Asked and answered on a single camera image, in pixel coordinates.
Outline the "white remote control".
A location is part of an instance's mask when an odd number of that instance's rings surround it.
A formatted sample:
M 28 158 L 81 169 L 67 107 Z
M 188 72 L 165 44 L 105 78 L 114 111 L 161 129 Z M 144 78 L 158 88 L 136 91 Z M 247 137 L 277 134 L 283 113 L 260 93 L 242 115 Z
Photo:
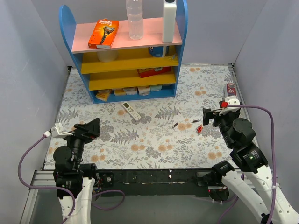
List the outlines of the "white remote control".
M 139 113 L 137 113 L 128 102 L 122 103 L 122 106 L 135 121 L 139 121 L 141 119 Z

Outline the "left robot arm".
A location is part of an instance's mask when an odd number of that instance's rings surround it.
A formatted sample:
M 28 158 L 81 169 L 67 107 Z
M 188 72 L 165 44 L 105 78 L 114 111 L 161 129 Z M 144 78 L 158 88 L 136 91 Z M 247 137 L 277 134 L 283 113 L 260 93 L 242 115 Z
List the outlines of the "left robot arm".
M 66 141 L 54 154 L 53 172 L 57 196 L 65 224 L 91 223 L 91 201 L 93 187 L 99 183 L 94 163 L 83 164 L 84 146 L 100 135 L 100 119 L 85 124 L 75 124 L 74 130 L 65 131 L 61 123 L 51 129 L 53 138 Z

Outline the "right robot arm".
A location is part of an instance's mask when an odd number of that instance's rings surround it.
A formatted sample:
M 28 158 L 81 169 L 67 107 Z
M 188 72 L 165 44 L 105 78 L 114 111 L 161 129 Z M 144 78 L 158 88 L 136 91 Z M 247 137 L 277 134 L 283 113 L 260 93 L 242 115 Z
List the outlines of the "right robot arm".
M 203 125 L 213 120 L 229 149 L 237 167 L 247 177 L 251 188 L 227 161 L 212 167 L 212 182 L 224 184 L 249 208 L 256 220 L 262 224 L 297 224 L 299 214 L 288 202 L 274 178 L 274 170 L 262 151 L 254 144 L 256 133 L 252 123 L 239 117 L 240 110 L 222 115 L 218 111 L 203 109 Z

